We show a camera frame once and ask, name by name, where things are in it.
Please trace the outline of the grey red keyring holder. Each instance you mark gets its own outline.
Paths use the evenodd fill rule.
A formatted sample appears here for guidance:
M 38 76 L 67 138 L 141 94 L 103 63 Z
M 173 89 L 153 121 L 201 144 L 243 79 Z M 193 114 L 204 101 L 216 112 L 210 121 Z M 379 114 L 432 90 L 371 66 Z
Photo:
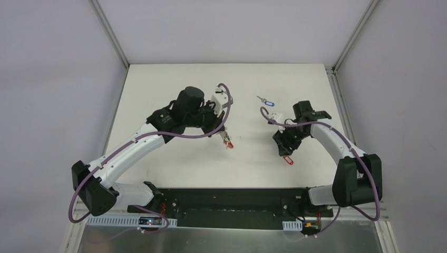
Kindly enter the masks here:
M 222 141 L 223 141 L 223 143 L 224 143 L 224 145 L 226 146 L 227 149 L 233 149 L 234 148 L 234 145 L 231 142 L 231 137 L 229 136 L 227 131 L 220 131 L 219 135 L 221 136 Z

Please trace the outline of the red tag key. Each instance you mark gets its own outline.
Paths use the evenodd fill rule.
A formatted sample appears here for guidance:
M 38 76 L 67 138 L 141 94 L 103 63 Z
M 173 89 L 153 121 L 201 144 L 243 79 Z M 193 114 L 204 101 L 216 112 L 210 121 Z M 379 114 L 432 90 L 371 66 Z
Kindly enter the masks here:
M 283 159 L 284 159 L 289 165 L 293 165 L 293 164 L 294 164 L 293 159 L 292 159 L 290 156 L 288 156 L 288 155 L 283 156 Z

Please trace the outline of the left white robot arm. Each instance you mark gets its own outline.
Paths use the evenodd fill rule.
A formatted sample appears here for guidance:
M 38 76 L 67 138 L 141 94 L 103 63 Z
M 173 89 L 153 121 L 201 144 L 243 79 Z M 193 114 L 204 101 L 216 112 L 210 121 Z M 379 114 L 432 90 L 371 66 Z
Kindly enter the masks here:
M 146 183 L 122 184 L 117 180 L 147 154 L 170 142 L 173 138 L 201 139 L 215 134 L 221 136 L 226 147 L 232 148 L 225 122 L 228 119 L 232 96 L 228 87 L 220 83 L 210 100 L 199 88 L 184 88 L 175 100 L 155 110 L 146 121 L 118 147 L 89 162 L 72 165 L 74 196 L 69 206 L 73 223 L 76 198 L 86 206 L 87 215 L 103 215 L 114 206 L 141 206 L 148 213 L 160 209 L 161 199 L 154 187 Z

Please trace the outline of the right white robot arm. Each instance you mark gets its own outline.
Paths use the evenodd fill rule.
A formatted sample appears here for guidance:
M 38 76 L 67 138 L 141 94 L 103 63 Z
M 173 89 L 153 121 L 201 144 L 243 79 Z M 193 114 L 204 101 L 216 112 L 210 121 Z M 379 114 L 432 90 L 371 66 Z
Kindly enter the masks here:
M 376 154 L 358 148 L 338 131 L 326 111 L 315 111 L 309 101 L 293 106 L 295 119 L 288 122 L 280 113 L 264 113 L 278 126 L 273 140 L 282 157 L 293 154 L 305 138 L 316 139 L 336 164 L 333 183 L 312 187 L 299 202 L 300 211 L 312 216 L 322 205 L 353 207 L 378 203 L 382 198 L 382 162 Z

